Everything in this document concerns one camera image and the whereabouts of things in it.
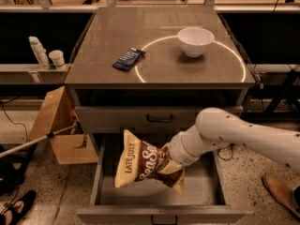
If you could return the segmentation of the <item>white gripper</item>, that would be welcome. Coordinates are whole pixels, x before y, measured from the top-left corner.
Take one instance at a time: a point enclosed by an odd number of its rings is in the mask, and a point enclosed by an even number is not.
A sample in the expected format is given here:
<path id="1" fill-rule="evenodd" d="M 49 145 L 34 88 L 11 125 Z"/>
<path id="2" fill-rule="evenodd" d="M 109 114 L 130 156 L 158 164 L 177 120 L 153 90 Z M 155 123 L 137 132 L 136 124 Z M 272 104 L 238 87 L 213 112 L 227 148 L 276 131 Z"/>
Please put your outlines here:
<path id="1" fill-rule="evenodd" d="M 165 143 L 161 150 L 169 149 L 171 159 L 164 161 L 157 172 L 161 174 L 172 174 L 180 171 L 184 166 L 196 162 L 201 155 L 201 140 L 198 134 L 179 132 L 170 143 Z"/>

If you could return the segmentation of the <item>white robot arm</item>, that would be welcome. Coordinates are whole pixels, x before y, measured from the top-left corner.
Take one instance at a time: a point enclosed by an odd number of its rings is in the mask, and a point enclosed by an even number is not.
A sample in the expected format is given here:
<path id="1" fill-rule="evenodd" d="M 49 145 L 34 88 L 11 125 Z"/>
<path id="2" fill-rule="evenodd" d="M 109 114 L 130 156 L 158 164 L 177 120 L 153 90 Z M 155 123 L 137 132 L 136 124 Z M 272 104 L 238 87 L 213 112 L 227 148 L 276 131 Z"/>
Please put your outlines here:
<path id="1" fill-rule="evenodd" d="M 300 173 L 299 132 L 251 124 L 219 108 L 203 109 L 194 126 L 172 137 L 167 144 L 167 162 L 159 172 L 176 173 L 226 143 L 243 144 Z"/>

